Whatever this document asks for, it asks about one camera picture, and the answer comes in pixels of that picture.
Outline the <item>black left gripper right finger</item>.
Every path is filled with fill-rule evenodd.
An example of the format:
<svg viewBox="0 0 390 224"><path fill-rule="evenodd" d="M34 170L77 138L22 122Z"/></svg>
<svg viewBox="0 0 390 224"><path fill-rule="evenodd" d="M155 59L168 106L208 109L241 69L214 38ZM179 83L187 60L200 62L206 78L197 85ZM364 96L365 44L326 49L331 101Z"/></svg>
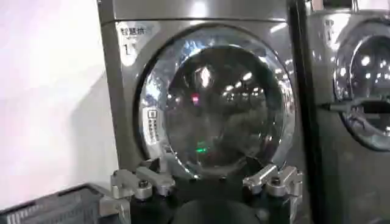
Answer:
<svg viewBox="0 0 390 224"><path fill-rule="evenodd" d="M275 197L301 197L303 194L303 173L295 166L286 166L279 170L275 164L268 164L256 174L245 177L242 183L253 195L264 189Z"/></svg>

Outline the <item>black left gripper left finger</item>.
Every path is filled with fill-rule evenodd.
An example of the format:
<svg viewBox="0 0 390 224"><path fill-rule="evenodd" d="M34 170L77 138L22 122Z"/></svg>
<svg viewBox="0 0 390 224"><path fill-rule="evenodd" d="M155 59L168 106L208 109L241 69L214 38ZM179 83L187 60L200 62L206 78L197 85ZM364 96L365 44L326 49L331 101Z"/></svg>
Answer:
<svg viewBox="0 0 390 224"><path fill-rule="evenodd" d="M113 198L134 197L137 200L148 200L154 194L170 196L176 188L176 182L162 168L161 159L157 158L141 162L134 171L114 171L110 177Z"/></svg>

